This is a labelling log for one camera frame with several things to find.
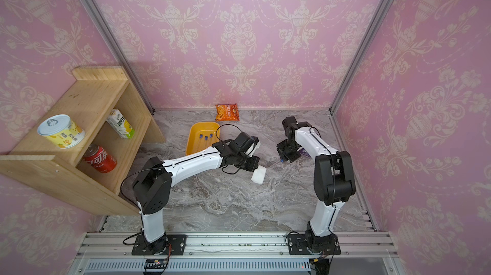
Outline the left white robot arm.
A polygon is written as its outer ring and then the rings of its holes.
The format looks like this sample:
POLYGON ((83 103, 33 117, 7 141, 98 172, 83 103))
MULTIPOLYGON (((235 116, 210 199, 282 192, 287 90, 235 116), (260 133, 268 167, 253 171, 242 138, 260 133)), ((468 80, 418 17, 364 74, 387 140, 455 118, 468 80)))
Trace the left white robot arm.
POLYGON ((178 183, 208 170, 233 166, 237 171, 252 172, 262 181, 266 169, 259 165, 254 153, 260 147, 256 136, 242 132, 235 139, 218 141, 206 149, 177 159, 161 161, 152 157, 144 168, 134 174, 132 191, 134 205, 142 222, 140 236, 149 246, 165 244, 166 230, 163 209, 171 189, 178 183))

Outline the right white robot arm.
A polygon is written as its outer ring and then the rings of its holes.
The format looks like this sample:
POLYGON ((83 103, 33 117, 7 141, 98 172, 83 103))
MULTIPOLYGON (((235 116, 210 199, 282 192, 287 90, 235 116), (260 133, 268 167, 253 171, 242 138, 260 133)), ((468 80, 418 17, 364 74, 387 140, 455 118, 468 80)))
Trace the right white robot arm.
POLYGON ((334 223, 346 202, 355 195, 352 158, 328 145, 308 122, 294 116, 282 121, 286 139, 277 144, 282 162, 294 162, 303 149, 315 161, 313 187, 318 198, 305 231, 308 248, 319 252, 335 244, 334 223))

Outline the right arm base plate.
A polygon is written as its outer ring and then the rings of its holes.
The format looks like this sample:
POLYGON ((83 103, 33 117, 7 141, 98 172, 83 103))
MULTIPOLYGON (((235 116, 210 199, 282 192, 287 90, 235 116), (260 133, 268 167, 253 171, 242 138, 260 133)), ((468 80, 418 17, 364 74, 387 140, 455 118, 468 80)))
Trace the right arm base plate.
POLYGON ((285 237, 290 255, 340 255, 340 243, 335 234, 317 237, 306 234, 288 234, 285 237))

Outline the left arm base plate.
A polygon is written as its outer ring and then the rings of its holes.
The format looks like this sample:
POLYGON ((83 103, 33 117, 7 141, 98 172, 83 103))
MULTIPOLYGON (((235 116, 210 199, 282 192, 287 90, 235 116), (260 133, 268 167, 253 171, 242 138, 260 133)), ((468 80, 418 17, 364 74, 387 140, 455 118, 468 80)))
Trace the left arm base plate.
POLYGON ((134 256, 182 256, 184 254, 187 235, 166 234, 153 243, 148 242, 144 235, 139 235, 133 245, 132 255, 134 256))

